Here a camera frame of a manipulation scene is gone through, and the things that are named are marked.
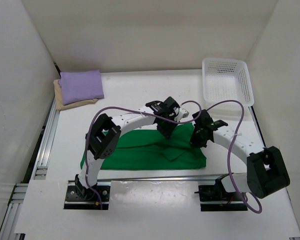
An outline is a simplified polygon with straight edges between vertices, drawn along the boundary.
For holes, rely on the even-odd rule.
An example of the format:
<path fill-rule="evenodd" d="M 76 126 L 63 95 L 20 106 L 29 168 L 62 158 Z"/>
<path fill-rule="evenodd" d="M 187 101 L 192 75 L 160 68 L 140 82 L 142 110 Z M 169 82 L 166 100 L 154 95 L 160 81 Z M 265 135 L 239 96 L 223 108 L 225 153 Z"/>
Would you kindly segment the green t shirt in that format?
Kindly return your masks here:
<path fill-rule="evenodd" d="M 196 170 L 206 167 L 207 158 L 191 147 L 192 123 L 178 125 L 169 139 L 154 129 L 133 130 L 123 135 L 102 170 L 158 171 Z"/>

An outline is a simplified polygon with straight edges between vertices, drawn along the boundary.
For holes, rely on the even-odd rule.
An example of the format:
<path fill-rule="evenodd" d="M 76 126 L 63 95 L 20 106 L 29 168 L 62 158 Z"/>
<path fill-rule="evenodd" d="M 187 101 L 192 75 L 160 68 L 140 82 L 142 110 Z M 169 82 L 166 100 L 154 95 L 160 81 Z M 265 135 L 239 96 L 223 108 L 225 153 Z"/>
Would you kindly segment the purple t shirt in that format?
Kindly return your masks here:
<path fill-rule="evenodd" d="M 64 105 L 104 98 L 102 76 L 99 70 L 61 72 L 58 84 L 61 87 Z"/>

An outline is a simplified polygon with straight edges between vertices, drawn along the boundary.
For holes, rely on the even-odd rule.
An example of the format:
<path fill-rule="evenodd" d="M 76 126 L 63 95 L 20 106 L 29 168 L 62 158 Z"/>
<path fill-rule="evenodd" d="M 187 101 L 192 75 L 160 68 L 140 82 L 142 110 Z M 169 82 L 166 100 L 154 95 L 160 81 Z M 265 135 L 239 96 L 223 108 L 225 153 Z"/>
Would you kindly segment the beige t shirt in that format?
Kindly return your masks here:
<path fill-rule="evenodd" d="M 58 111 L 73 109 L 73 108 L 77 108 L 89 104 L 95 104 L 98 101 L 97 98 L 92 98 L 92 99 L 72 102 L 69 104 L 63 104 L 63 95 L 62 95 L 62 89 L 59 85 L 59 80 L 58 79 L 54 80 L 53 85 L 54 85 L 54 94 L 55 94 L 55 104 L 56 104 L 56 109 Z"/>

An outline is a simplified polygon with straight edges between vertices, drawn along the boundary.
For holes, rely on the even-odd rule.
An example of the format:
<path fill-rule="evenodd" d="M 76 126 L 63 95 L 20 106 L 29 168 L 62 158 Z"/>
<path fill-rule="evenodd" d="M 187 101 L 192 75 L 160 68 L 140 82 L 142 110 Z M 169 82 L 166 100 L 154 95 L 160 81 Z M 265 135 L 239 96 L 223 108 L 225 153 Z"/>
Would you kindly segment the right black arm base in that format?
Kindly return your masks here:
<path fill-rule="evenodd" d="M 244 212 L 248 210 L 236 192 L 225 192 L 212 180 L 199 180 L 198 190 L 194 193 L 199 196 L 202 212 Z"/>

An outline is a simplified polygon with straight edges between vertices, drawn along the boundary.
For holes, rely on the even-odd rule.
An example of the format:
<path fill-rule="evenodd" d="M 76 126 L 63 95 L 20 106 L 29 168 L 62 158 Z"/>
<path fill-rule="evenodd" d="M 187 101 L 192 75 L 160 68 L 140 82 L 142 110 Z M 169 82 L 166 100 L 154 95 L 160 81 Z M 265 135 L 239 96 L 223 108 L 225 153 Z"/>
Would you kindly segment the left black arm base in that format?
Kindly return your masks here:
<path fill-rule="evenodd" d="M 69 181 L 67 184 L 63 208 L 65 210 L 108 210 L 111 183 L 99 182 L 97 186 L 94 187 L 101 197 L 102 204 L 100 204 L 96 193 L 91 189 L 88 189 L 87 194 L 82 196 L 77 189 L 75 182 Z"/>

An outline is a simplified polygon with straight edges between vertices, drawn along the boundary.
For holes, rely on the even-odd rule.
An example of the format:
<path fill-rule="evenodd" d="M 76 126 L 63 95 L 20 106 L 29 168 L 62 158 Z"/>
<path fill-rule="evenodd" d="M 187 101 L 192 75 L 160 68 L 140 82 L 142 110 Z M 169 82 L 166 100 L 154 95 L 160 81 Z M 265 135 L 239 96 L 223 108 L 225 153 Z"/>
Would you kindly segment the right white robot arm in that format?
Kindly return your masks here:
<path fill-rule="evenodd" d="M 263 147 L 231 129 L 223 120 L 213 121 L 207 110 L 196 112 L 190 145 L 206 148 L 209 141 L 220 145 L 238 157 L 246 172 L 233 173 L 234 182 L 241 193 L 252 193 L 263 199 L 290 185 L 290 177 L 281 154 L 275 147 Z"/>

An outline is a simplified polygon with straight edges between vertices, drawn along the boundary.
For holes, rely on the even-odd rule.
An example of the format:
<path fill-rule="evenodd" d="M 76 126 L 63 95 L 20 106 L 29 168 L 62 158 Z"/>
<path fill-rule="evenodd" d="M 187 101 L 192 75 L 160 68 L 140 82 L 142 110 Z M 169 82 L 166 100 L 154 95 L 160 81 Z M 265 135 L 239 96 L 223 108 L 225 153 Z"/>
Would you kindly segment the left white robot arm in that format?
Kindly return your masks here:
<path fill-rule="evenodd" d="M 120 137 L 138 128 L 156 125 L 165 138 L 170 138 L 177 124 L 189 116 L 172 97 L 164 102 L 151 101 L 137 110 L 108 116 L 106 113 L 94 117 L 85 137 L 83 165 L 75 176 L 75 192 L 83 199 L 92 197 L 98 181 L 98 174 L 104 159 L 112 155 Z"/>

